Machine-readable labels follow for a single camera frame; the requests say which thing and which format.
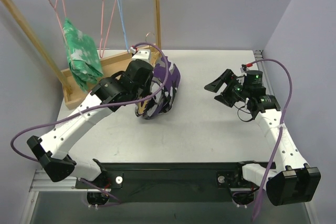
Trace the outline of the purple camouflage trousers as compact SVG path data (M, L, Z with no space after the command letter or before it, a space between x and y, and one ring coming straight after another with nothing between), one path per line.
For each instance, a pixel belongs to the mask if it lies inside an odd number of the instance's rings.
M167 81L162 90L149 100L135 105L135 115L150 120L157 115L168 113L172 108L181 80L177 65L167 59L169 72ZM165 61L160 57L154 66L150 94L156 91L165 79Z

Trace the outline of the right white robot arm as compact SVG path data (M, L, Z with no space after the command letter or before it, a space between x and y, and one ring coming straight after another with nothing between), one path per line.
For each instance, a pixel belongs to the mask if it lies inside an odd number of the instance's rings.
M251 182L266 191L274 206L288 205L312 200L321 179L318 168L311 167L293 142L287 127L281 122L284 113L273 95L266 93L262 84L263 72L247 70L241 76L226 69L204 89L217 93L215 100L233 107L237 102L251 114L260 127L270 149L275 149L275 168L266 170L256 162L240 162L233 172L238 186ZM218 93L225 84L225 89Z

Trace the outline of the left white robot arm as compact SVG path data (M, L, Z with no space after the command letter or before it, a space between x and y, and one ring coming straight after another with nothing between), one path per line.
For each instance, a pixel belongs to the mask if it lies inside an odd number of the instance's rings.
M137 100L148 95L153 66L141 59L131 60L125 71L101 79L83 102L59 124L41 137L32 136L27 145L53 182L73 176L86 179L93 187L105 185L104 168L97 159L76 157L71 148L100 120L119 107L107 104Z

